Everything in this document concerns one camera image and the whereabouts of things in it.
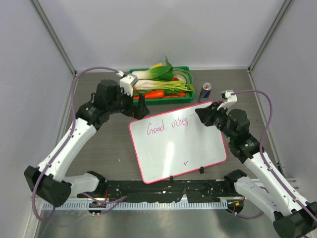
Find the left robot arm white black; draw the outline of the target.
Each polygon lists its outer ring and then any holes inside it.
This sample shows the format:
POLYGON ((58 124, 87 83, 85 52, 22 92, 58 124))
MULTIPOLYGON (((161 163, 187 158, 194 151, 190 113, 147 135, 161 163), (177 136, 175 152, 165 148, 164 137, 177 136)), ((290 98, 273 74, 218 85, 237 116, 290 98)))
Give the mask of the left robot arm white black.
POLYGON ((28 166, 24 172, 33 193, 54 207, 60 207, 71 196, 88 193, 99 198, 106 190, 106 179, 93 171, 81 176, 66 177, 66 172, 86 142, 109 120, 121 113, 142 119, 149 114, 145 97, 133 103, 133 90, 138 79, 129 74, 120 79, 102 80, 90 101, 79 107, 68 132, 53 151, 37 167, 28 166))

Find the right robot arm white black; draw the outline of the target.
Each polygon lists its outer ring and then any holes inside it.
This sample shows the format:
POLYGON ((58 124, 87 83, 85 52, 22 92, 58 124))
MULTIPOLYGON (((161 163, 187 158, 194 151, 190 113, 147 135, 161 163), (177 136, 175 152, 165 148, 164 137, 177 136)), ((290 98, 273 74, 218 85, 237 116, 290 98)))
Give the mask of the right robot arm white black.
POLYGON ((230 152, 262 183, 259 187, 241 170, 225 176, 224 191, 248 198, 272 221, 281 238, 300 238, 317 228, 317 204, 309 202, 279 172, 249 131, 245 111, 219 109, 219 103, 196 109, 204 126, 215 126, 228 138, 230 152))

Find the pink framed whiteboard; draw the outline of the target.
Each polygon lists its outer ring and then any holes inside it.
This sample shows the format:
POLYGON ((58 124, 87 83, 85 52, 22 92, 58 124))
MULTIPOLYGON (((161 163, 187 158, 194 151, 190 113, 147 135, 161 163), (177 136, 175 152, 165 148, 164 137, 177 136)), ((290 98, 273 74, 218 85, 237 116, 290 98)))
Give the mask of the pink framed whiteboard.
POLYGON ((155 183, 225 162, 224 136, 204 126, 195 109, 210 101, 135 120, 129 132, 142 181, 155 183))

